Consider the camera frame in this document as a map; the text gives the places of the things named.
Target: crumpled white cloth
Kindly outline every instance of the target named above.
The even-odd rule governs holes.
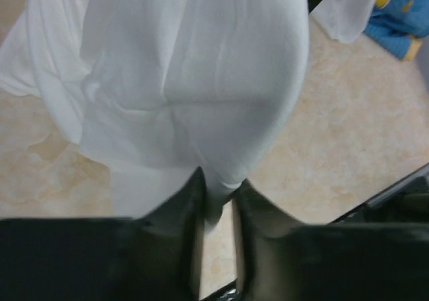
[[[367,27],[375,0],[322,0],[314,19],[333,40],[353,43]]]
[[[63,136],[111,170],[140,217],[202,166],[219,201],[249,175],[300,93],[306,0],[28,0],[0,87],[43,98]]]

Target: white cloth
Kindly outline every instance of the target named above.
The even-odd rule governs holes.
[[[375,0],[323,0],[312,16],[333,40],[353,43],[367,27]]]
[[[197,166],[212,197],[236,189],[290,115],[307,56],[306,0],[28,0],[0,86],[41,96],[110,167],[115,214],[140,217]]]

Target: blue cloth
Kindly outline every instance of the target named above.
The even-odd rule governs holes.
[[[413,37],[429,35],[429,0],[389,0],[383,7],[375,6],[365,33],[403,59]]]

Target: marble floor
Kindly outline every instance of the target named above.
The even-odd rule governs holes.
[[[0,0],[0,41],[25,0]],[[327,223],[429,162],[429,93],[414,62],[361,36],[344,45],[310,20],[294,114],[251,175],[275,203]],[[109,171],[65,142],[41,100],[0,92],[0,217],[109,215]],[[202,294],[235,276],[230,207],[206,237]]]

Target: floor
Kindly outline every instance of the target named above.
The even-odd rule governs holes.
[[[0,41],[25,0],[0,0]],[[307,223],[327,223],[429,162],[429,94],[414,62],[310,20],[294,114],[251,180]],[[0,217],[109,215],[109,171],[76,152],[41,100],[0,91]],[[202,294],[234,278],[230,207],[206,237]]]

